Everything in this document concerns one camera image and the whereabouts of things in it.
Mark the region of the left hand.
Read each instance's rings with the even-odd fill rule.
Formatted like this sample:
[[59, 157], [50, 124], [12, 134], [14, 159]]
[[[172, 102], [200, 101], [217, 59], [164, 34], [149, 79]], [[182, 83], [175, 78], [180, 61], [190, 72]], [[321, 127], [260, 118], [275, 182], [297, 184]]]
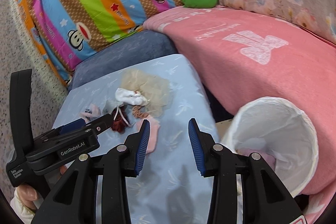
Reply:
[[36, 211], [35, 203], [40, 199], [39, 193], [29, 185], [20, 185], [16, 188], [20, 202], [29, 210]]

